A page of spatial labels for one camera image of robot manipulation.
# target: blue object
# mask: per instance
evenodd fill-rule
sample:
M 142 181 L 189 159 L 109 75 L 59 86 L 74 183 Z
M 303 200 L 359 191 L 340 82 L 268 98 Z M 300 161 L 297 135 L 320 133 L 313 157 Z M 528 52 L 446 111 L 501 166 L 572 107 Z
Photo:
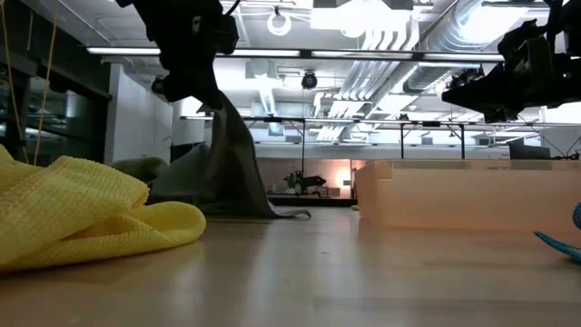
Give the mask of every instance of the blue object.
M 581 230 L 581 204 L 578 204 L 573 211 L 573 222 L 575 223 L 575 226 Z M 576 262 L 581 263 L 581 249 L 562 243 L 544 233 L 535 232 L 535 235 L 550 247 L 568 255 Z

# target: gray cloth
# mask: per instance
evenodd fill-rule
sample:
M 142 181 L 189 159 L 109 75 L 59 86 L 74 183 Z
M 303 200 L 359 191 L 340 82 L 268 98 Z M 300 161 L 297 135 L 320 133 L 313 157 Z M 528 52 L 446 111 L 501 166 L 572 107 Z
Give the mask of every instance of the gray cloth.
M 277 213 L 268 202 L 256 164 L 252 135 L 238 110 L 222 95 L 214 112 L 212 146 L 198 144 L 153 183 L 150 202 L 182 201 L 207 215 L 262 218 L 310 217 L 306 210 Z

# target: yellow string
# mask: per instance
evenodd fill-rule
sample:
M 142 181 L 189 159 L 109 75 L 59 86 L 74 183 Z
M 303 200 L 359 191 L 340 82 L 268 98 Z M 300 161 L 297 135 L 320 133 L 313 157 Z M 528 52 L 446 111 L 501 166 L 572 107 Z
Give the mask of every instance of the yellow string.
M 15 84 L 12 78 L 12 63 L 10 61 L 10 45 L 8 44 L 8 32 L 6 30 L 6 13 L 5 4 L 2 4 L 2 28 L 4 30 L 4 42 L 6 50 L 6 63 L 8 64 L 8 88 L 10 89 L 10 97 L 12 97 L 12 107 L 15 111 L 16 128 L 18 129 L 19 143 L 22 146 L 22 151 L 25 154 L 25 161 L 28 164 L 28 153 L 26 152 L 26 144 L 24 143 L 24 135 L 22 133 L 22 126 L 20 125 L 20 114 L 18 113 L 18 107 L 16 106 L 15 97 Z
M 48 54 L 48 66 L 46 67 L 46 81 L 44 83 L 44 96 L 43 96 L 43 105 L 40 109 L 40 121 L 38 122 L 38 135 L 36 136 L 36 151 L 34 151 L 34 165 L 38 160 L 38 154 L 40 153 L 40 143 L 41 143 L 41 135 L 43 132 L 43 122 L 44 122 L 44 108 L 46 107 L 46 99 L 48 98 L 48 90 L 50 87 L 50 75 L 51 75 L 51 67 L 53 66 L 53 53 L 54 53 L 54 40 L 56 39 L 56 23 L 58 19 L 57 14 L 58 9 L 58 1 L 54 0 L 54 17 L 53 17 L 53 37 L 51 38 L 51 47 L 50 52 Z

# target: yellow cloth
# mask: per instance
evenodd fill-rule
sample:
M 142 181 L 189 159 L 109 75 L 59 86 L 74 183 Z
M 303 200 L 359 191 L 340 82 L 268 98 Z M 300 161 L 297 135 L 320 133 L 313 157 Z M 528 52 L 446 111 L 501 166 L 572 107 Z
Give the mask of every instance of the yellow cloth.
M 61 157 L 33 167 L 0 145 L 0 271 L 147 253 L 200 237 L 200 210 L 145 206 L 147 195 L 144 183 L 102 164 Z

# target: table surface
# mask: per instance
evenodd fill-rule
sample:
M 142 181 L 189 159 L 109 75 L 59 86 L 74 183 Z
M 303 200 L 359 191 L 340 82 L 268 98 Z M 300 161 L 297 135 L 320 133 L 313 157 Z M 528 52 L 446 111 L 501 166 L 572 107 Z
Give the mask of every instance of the table surface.
M 581 265 L 528 233 L 387 230 L 347 209 L 0 277 L 10 326 L 579 326 Z M 581 244 L 580 234 L 558 235 Z

